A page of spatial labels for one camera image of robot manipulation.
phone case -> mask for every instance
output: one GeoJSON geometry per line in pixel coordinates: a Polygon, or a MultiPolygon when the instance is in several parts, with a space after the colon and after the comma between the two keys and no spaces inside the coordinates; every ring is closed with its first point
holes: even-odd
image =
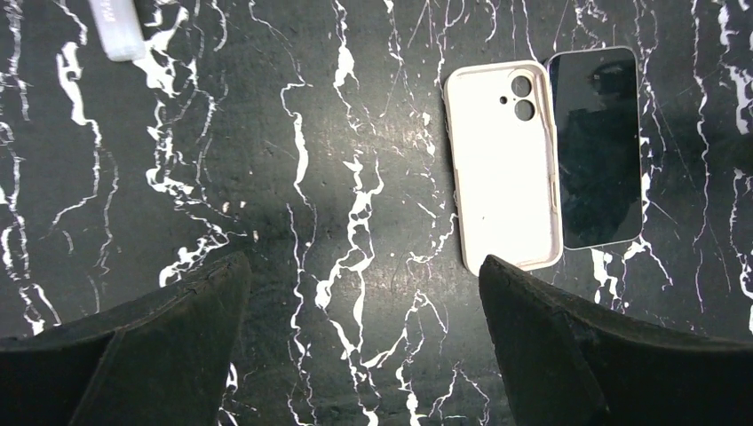
{"type": "Polygon", "coordinates": [[[526,271],[555,264],[563,239],[546,70],[532,60],[460,68],[444,100],[465,266],[478,276],[487,255],[526,271]],[[518,76],[531,82],[526,96],[512,90],[518,76]],[[515,113],[522,100],[535,108],[528,121],[515,113]]]}

plastic tube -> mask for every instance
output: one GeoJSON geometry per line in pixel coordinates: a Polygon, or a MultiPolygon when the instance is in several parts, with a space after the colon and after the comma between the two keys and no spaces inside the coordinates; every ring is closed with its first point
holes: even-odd
{"type": "Polygon", "coordinates": [[[144,58],[147,48],[132,0],[89,0],[99,40],[110,60],[144,58]]]}

